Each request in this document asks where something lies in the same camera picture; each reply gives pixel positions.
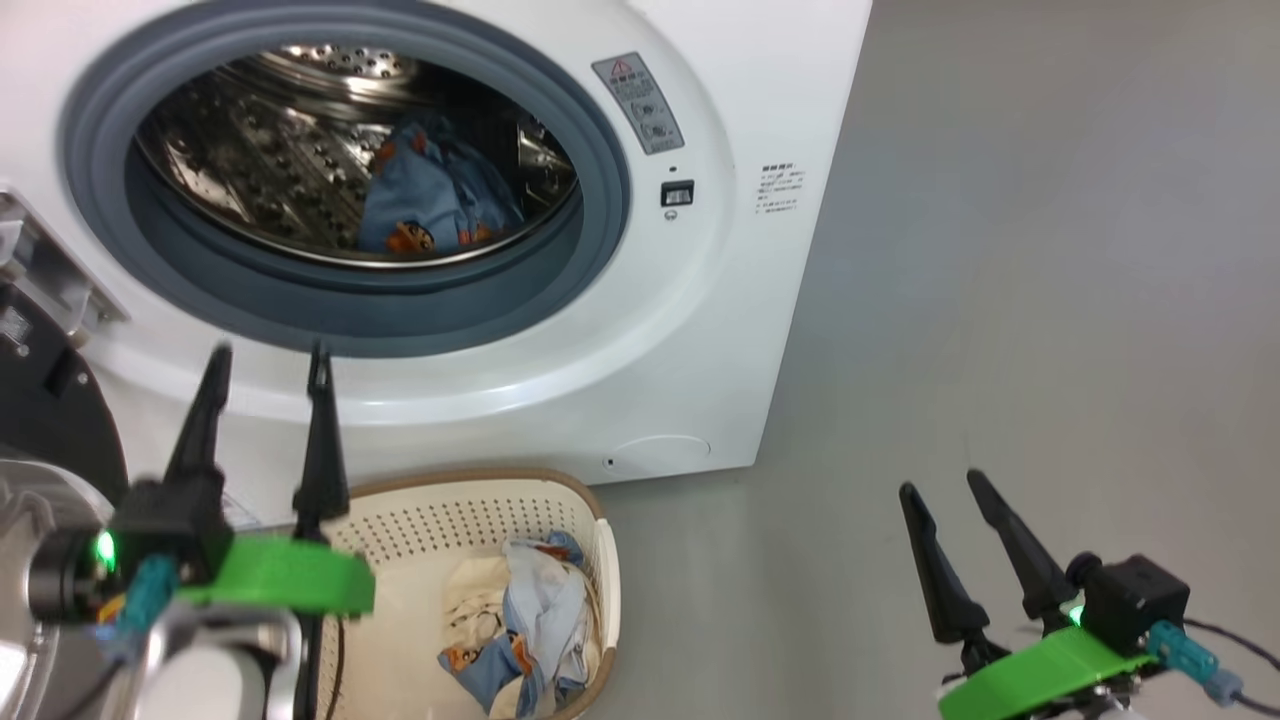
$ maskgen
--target metal bracket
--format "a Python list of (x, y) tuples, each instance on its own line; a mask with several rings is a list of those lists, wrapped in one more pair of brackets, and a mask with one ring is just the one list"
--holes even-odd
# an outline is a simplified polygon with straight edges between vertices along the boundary
[(74, 347), (128, 316), (14, 195), (0, 191), (0, 283), (13, 283), (58, 323)]

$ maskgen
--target green 3d-printed part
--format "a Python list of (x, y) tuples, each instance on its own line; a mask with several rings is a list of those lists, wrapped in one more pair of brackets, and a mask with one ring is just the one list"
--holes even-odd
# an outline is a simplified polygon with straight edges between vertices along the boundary
[(974, 673), (938, 701), (938, 711), (943, 720), (1007, 720), (1153, 661), (1120, 657), (1070, 626)]
[(197, 605), (232, 602), (358, 616), (374, 611), (374, 573), (364, 560), (323, 544), (237, 536), (218, 578), (179, 588), (177, 596)]

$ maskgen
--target front-loading washing machine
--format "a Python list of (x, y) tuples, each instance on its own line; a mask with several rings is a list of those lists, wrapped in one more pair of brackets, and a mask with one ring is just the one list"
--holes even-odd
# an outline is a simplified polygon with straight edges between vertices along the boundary
[[(6, 0), (0, 261), (83, 343), (131, 475), (232, 340), (246, 523), (291, 514), (316, 342), (357, 483), (748, 465), (869, 6)], [(424, 114), (516, 219), (370, 246)]]

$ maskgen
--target white machine body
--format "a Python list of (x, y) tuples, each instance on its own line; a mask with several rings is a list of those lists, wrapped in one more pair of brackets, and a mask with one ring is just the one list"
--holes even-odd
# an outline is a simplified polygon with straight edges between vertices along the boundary
[[(869, 0), (449, 0), (572, 76), (609, 119), (632, 188), (603, 273), (497, 342), (335, 359), (353, 483), (471, 465), (550, 466), (588, 483), (755, 459), (865, 29)], [(307, 356), (202, 322), (127, 272), (68, 190), (60, 123), (86, 68), (180, 0), (0, 4), (0, 190), (22, 200), (127, 319), (84, 354), (131, 475), (163, 469), (210, 348), (229, 340), (219, 460), (261, 523), (291, 516), (306, 445)], [(593, 63), (639, 53), (686, 145), (646, 155)], [(663, 208), (662, 182), (696, 178)], [(844, 241), (858, 242), (856, 228)]]

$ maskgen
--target laundry basket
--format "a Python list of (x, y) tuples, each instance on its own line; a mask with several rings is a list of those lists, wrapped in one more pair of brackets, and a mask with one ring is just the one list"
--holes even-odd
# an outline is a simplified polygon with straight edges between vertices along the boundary
[(480, 705), (436, 662), (444, 583), (463, 559), (494, 556), (507, 538), (547, 539), (553, 530), (577, 539), (600, 601), (600, 666), (586, 692), (553, 717), (581, 716), (609, 679), (618, 643), (613, 530), (586, 486), (568, 475), (477, 470), (357, 488), (351, 512), (325, 525), (335, 548), (369, 560), (378, 594), (372, 615), (346, 623), (342, 643), (338, 621), (325, 624), (317, 720), (328, 716), (339, 676), (335, 720), (483, 720)]

